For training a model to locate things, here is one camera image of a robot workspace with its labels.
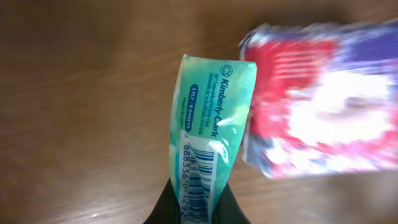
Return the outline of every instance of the red and white package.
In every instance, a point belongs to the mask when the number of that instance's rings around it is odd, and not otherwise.
[[[398,26],[261,26],[244,160],[270,178],[398,168]]]

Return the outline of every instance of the blurry package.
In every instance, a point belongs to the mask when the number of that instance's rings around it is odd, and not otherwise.
[[[270,178],[398,168],[398,23],[263,25],[244,160]]]
[[[213,223],[242,140],[255,80],[255,63],[183,56],[169,142],[180,223]]]

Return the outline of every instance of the barcode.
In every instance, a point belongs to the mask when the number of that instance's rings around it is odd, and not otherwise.
[[[209,139],[185,132],[182,138],[179,197],[182,223],[210,223],[218,154],[209,146]]]

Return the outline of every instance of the brown wooden surface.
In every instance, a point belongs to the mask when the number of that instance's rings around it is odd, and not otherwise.
[[[262,22],[383,21],[391,1],[0,3],[0,223],[142,223],[169,177],[182,54],[238,58]],[[253,223],[398,223],[398,173],[229,180]]]

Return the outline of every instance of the circular logo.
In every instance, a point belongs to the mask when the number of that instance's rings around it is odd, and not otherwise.
[[[222,74],[224,77],[230,77],[230,76],[232,75],[232,72],[233,72],[232,66],[230,66],[230,65],[223,65],[223,66],[221,66],[220,72],[221,72],[221,74]]]

